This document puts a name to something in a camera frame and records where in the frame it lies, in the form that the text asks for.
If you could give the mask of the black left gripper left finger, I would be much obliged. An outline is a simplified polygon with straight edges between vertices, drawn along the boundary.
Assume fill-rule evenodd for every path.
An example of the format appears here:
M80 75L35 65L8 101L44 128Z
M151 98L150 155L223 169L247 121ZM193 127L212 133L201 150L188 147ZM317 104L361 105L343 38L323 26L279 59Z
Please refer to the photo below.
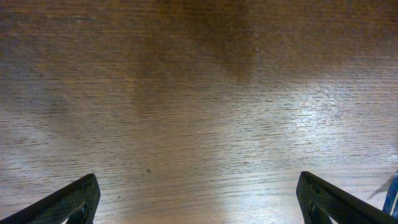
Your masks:
M1 224L59 224L63 222L93 224L100 196L96 176L88 174L2 219Z

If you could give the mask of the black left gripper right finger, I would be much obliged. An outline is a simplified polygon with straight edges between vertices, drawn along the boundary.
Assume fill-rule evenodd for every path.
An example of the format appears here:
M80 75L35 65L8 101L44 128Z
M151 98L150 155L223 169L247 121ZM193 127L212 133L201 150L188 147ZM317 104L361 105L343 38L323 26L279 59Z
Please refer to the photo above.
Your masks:
M305 224L397 224L397 218L307 171L300 174L296 195Z

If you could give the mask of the yellow wipes bag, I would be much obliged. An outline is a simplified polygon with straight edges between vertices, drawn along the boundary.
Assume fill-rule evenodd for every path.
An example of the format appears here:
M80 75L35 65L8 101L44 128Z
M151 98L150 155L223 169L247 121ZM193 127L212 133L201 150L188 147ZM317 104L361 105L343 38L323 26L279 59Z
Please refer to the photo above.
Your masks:
M392 179L389 181L386 199L382 211L389 214L390 216L397 218L397 172L394 174Z

